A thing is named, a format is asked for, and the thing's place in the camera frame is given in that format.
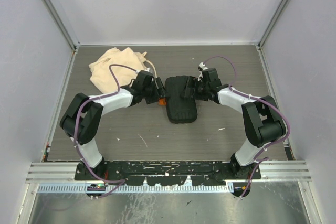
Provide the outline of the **black plastic tool case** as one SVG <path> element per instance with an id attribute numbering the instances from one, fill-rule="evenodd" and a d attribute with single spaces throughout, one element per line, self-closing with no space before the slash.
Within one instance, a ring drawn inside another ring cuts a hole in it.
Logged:
<path id="1" fill-rule="evenodd" d="M 168 120 L 174 124 L 192 123 L 197 119 L 197 106 L 195 99 L 181 98 L 181 92 L 189 76 L 175 76 L 166 79 L 166 112 Z"/>

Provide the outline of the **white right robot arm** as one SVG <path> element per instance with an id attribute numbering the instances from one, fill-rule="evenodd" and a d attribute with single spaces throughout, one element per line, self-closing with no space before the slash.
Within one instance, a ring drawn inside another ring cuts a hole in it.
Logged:
<path id="1" fill-rule="evenodd" d="M 243 116 L 246 140 L 230 158 L 233 177 L 241 179 L 257 162 L 257 157 L 267 147 L 287 137 L 290 127 L 271 96 L 256 97 L 222 84 L 215 68 L 199 67 L 198 77 L 187 77 L 183 98 L 211 100 L 230 107 Z"/>

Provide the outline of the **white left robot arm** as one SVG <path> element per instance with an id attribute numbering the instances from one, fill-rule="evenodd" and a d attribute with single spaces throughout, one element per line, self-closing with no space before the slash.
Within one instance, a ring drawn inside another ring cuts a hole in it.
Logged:
<path id="1" fill-rule="evenodd" d="M 70 137 L 93 180 L 107 172 L 105 160 L 98 150 L 95 136 L 103 115 L 128 108 L 145 100 L 147 104 L 165 99 L 167 92 L 160 78 L 141 70 L 130 84 L 117 85 L 117 90 L 102 95 L 78 93 L 60 120 L 60 127 Z"/>

